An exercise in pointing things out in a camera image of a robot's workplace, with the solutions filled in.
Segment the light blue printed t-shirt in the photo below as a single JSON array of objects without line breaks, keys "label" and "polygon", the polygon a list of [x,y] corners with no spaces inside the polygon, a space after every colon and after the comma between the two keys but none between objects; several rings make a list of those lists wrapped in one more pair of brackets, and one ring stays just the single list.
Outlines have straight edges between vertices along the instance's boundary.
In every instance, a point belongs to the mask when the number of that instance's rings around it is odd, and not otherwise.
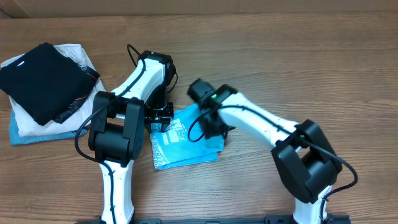
[{"label": "light blue printed t-shirt", "polygon": [[188,130],[199,115],[201,113],[198,106],[193,104],[176,111],[166,131],[160,130],[160,124],[151,126],[150,140],[155,169],[164,170],[218,160],[218,153],[224,149],[222,136],[202,138],[197,142],[189,141],[190,138],[196,139],[202,134],[199,125],[195,125],[191,131]]}]

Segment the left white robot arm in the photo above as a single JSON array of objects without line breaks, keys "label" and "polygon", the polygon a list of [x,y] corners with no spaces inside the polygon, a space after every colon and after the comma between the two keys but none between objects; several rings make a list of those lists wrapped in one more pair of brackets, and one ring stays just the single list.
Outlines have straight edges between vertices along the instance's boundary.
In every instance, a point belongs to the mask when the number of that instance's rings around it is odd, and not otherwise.
[{"label": "left white robot arm", "polygon": [[119,87],[100,91],[93,103],[88,145],[103,175],[100,223],[133,223],[132,168],[153,124],[165,131],[174,117],[167,87],[176,74],[171,56],[144,51]]}]

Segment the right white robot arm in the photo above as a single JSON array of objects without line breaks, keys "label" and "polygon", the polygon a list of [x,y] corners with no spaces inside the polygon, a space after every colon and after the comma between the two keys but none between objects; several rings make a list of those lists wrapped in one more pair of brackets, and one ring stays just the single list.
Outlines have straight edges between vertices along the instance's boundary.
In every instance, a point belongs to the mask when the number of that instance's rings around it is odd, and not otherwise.
[{"label": "right white robot arm", "polygon": [[268,216],[267,223],[350,222],[326,211],[343,163],[317,123],[278,117],[229,85],[214,89],[202,83],[190,86],[187,93],[201,111],[196,121],[204,138],[225,138],[238,128],[270,148],[280,179],[295,198],[295,210],[292,215]]}]

